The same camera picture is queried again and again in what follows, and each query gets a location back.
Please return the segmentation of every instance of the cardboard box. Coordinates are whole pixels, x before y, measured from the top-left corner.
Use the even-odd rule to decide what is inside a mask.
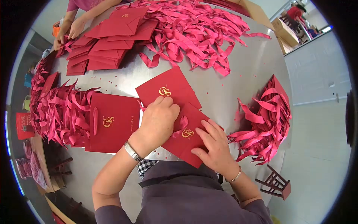
[[[291,47],[294,47],[300,43],[295,32],[293,32],[293,30],[291,30],[291,28],[289,28],[279,18],[276,18],[274,21],[272,21],[272,25],[275,28],[276,36],[281,37]]]
[[[259,5],[256,5],[255,3],[250,2],[248,0],[228,0],[228,1],[243,6],[246,9],[246,11],[248,11],[248,13],[250,14],[251,19],[275,31],[274,26],[271,24],[269,18],[266,16],[265,12]]]
[[[283,54],[287,54],[293,50],[293,47],[286,43],[282,38],[277,37],[277,41],[279,42]]]

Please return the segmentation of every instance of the gold foil lettering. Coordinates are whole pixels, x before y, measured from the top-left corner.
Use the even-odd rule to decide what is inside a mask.
[[[113,121],[114,121],[114,117],[107,117],[107,118],[103,117],[103,126],[108,128],[109,126],[111,126]]]
[[[190,129],[184,129],[184,131],[182,132],[182,136],[184,138],[187,138],[187,137],[190,137],[190,136],[193,136],[194,135],[194,132],[191,131]]]
[[[171,92],[169,92],[168,87],[165,85],[162,88],[159,89],[159,94],[160,95],[166,95],[166,96],[170,96]]]

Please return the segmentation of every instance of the gray shirt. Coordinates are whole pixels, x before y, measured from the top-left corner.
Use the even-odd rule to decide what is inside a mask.
[[[160,161],[146,172],[143,181],[178,173],[190,175],[142,189],[142,210],[136,224],[272,224],[262,200],[255,200],[242,209],[231,195],[222,190],[215,172],[204,164],[196,169],[186,162]],[[98,208],[95,216],[98,224],[132,223],[124,210],[114,205]]]

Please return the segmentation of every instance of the silver watch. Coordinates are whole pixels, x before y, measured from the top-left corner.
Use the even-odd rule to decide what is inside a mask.
[[[127,151],[127,153],[136,161],[140,162],[140,161],[144,160],[132,149],[132,147],[129,145],[128,141],[126,141],[126,143],[124,143],[124,148]]]

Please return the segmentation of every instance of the hand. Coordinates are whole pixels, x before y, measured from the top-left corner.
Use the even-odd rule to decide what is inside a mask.
[[[171,97],[158,97],[144,111],[140,128],[128,140],[130,146],[143,158],[149,155],[170,138],[179,111]]]
[[[86,24],[87,20],[84,19],[82,16],[77,18],[71,25],[71,29],[68,35],[69,39],[75,39],[80,35],[83,31],[84,25]]]
[[[204,141],[209,153],[201,148],[193,148],[192,153],[197,155],[210,169],[232,180],[240,171],[240,166],[231,157],[225,132],[213,120],[202,120],[206,131],[196,128],[196,133]]]
[[[61,44],[64,44],[64,34],[62,33],[58,33],[57,37],[55,38],[55,40],[53,41],[53,48],[55,51],[60,50]]]

